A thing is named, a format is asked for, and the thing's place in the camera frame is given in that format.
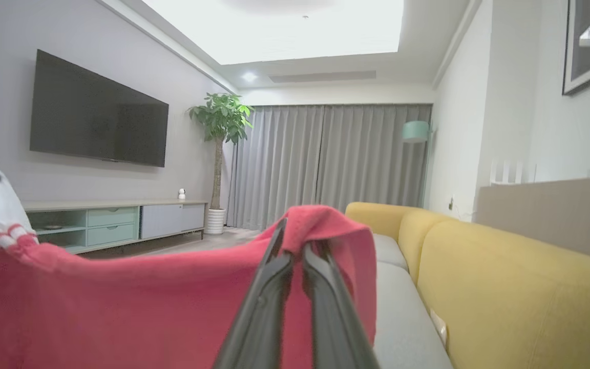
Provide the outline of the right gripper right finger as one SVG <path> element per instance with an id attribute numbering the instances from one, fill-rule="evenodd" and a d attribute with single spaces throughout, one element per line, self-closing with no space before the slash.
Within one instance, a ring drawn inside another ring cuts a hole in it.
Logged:
<path id="1" fill-rule="evenodd" d="M 313 367 L 379 368 L 330 245 L 307 243 L 303 269 L 311 301 Z"/>

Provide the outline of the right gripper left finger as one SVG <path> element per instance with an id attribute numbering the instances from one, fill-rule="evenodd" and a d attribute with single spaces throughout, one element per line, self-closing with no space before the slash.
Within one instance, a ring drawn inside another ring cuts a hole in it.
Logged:
<path id="1" fill-rule="evenodd" d="M 214 368 L 279 368 L 285 304 L 295 257 L 281 252 L 287 219 L 277 222 Z"/>

